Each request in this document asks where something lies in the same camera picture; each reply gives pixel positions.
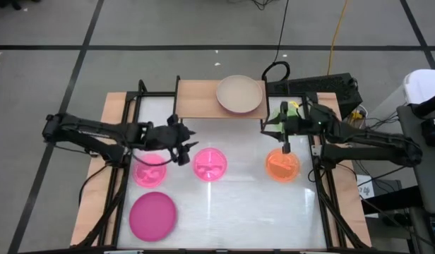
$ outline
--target yellow cable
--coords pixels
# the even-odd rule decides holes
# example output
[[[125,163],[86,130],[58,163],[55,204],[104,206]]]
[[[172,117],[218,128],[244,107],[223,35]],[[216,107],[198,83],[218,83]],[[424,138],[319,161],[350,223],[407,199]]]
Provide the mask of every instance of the yellow cable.
[[[342,22],[343,16],[345,15],[346,5],[348,1],[349,0],[345,0],[345,5],[343,6],[342,13],[340,14],[340,19],[338,20],[337,29],[335,29],[335,33],[333,34],[332,45],[330,46],[330,53],[329,53],[328,75],[330,73],[330,67],[332,66],[333,45],[335,44],[335,39],[337,38],[338,30],[340,29],[340,24]]]

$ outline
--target green object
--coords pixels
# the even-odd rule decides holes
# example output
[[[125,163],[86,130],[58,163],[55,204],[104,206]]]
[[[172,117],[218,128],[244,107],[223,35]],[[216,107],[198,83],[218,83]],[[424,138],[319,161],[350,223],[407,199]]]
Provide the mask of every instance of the green object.
[[[274,109],[273,113],[271,114],[272,117],[270,117],[270,120],[276,118],[279,114],[280,114],[280,110]],[[290,104],[288,105],[287,116],[297,116],[296,108],[291,106]],[[281,133],[283,133],[282,125],[283,123],[279,123],[275,125],[277,131],[280,131]]]

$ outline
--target wooden shelf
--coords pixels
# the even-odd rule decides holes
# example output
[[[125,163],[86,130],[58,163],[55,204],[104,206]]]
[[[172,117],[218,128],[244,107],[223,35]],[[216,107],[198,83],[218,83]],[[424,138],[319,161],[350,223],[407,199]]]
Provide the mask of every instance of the wooden shelf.
[[[175,112],[181,119],[265,119],[268,116],[266,89],[263,81],[257,81],[263,91],[260,106],[247,114],[235,114],[222,107],[216,97],[220,80],[179,80]]]

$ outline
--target pink plate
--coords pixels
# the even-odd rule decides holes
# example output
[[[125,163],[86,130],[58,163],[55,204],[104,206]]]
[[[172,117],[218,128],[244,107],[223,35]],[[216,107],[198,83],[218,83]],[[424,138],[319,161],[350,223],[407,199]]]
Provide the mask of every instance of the pink plate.
[[[152,192],[135,201],[130,211],[130,228],[142,241],[165,238],[177,223],[174,201],[164,193]]]
[[[157,154],[147,154],[142,156],[141,159],[149,164],[161,164],[165,162],[165,160]],[[133,178],[139,186],[154,188],[160,185],[166,178],[166,173],[167,165],[148,166],[138,162],[133,170]]]
[[[218,149],[205,148],[200,150],[194,157],[193,169],[200,179],[204,181],[216,181],[227,170],[227,159]]]

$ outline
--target beige plate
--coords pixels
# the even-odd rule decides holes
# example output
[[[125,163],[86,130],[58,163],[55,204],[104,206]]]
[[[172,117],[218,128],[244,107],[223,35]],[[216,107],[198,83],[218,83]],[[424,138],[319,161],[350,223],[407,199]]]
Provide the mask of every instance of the beige plate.
[[[216,97],[227,110],[243,114],[260,105],[263,92],[255,80],[244,75],[231,75],[217,85]]]

